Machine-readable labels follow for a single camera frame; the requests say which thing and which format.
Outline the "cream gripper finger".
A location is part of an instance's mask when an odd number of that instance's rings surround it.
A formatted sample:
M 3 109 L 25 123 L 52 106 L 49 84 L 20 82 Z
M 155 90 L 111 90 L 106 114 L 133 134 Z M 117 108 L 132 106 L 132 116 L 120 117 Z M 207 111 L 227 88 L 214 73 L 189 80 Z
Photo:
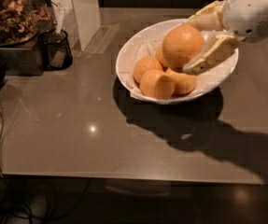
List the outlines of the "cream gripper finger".
M 224 4 L 225 1 L 214 1 L 190 16 L 184 23 L 198 31 L 223 31 L 225 29 L 222 20 Z
M 223 63 L 240 45 L 240 39 L 229 32 L 209 32 L 202 51 L 182 67 L 182 72 L 200 75 Z

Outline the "white rounded gripper body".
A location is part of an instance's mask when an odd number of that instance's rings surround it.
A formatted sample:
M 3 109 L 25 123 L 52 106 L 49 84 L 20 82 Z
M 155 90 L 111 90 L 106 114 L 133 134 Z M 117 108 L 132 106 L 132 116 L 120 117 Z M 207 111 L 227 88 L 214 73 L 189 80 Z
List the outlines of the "white rounded gripper body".
M 221 12 L 225 29 L 244 41 L 268 38 L 268 0 L 226 0 Z

